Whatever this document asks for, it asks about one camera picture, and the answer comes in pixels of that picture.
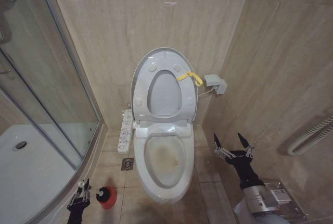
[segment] shower drain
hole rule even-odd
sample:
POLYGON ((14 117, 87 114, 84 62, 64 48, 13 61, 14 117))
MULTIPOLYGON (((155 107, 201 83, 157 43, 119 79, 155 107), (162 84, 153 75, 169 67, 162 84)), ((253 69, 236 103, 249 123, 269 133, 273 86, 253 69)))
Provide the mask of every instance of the shower drain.
POLYGON ((16 144, 15 148, 17 150, 20 150, 20 149, 24 148, 26 145, 27 145, 27 142, 26 141, 22 141, 22 142, 19 142, 18 144, 16 144))
POLYGON ((124 158, 121 170, 133 170, 134 158, 124 158))

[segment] plunger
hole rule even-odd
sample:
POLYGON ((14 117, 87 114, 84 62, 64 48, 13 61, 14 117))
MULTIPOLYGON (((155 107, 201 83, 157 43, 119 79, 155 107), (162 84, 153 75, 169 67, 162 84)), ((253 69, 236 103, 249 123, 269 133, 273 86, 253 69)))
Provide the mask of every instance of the plunger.
POLYGON ((117 193, 110 186, 104 186, 99 189, 99 193, 96 194, 96 199, 103 209, 110 209, 116 203, 117 193))

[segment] toilet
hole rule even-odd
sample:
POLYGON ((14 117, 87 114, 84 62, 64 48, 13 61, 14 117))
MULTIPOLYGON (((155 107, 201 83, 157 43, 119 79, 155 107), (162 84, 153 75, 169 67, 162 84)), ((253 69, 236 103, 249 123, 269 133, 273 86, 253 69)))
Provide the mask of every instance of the toilet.
POLYGON ((178 51, 158 48, 137 66, 131 86, 134 156, 144 190, 156 202, 175 203, 186 193, 194 165, 193 119, 198 89, 178 51))

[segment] glass panel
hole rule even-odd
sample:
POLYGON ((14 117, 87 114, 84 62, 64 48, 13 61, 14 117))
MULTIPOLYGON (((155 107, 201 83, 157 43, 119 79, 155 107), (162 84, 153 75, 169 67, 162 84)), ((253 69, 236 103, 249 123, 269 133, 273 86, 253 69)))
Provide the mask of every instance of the glass panel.
MULTIPOLYGON (((29 100, 27 94, 21 96, 29 100)), ((74 173, 0 91, 1 223, 27 222, 56 197, 74 173)))
POLYGON ((98 118, 45 0, 0 1, 4 54, 84 156, 98 118))
POLYGON ((10 70, 10 72, 0 74, 0 89, 10 96, 45 131, 45 134, 51 138, 73 164, 80 165, 81 157, 77 151, 57 128, 47 111, 38 102, 7 58, 3 53, 0 53, 0 71, 5 70, 10 70))

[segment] yellow strap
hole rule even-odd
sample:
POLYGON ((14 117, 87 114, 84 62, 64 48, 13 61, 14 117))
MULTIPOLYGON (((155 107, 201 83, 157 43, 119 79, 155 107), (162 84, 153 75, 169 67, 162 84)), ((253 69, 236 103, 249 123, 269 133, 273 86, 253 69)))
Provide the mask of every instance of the yellow strap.
POLYGON ((177 81, 182 81, 183 79, 185 79, 187 77, 193 77, 194 84, 198 87, 200 87, 203 84, 202 79, 192 71, 188 71, 185 74, 181 75, 180 77, 177 77, 177 81))

